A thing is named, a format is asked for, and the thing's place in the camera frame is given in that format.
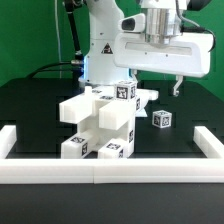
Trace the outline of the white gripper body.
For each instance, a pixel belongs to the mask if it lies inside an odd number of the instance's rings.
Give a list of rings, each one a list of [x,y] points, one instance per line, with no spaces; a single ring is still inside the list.
[[[119,67],[201,78],[210,70],[211,34],[183,33],[168,44],[152,44],[143,34],[120,33],[114,62]]]

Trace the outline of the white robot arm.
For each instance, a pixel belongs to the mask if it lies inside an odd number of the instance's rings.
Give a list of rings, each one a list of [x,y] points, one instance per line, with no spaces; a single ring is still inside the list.
[[[212,31],[183,16],[211,0],[136,0],[141,12],[126,17],[115,0],[86,0],[90,16],[90,50],[84,76],[90,85],[111,85],[136,70],[171,74],[181,83],[210,70]]]

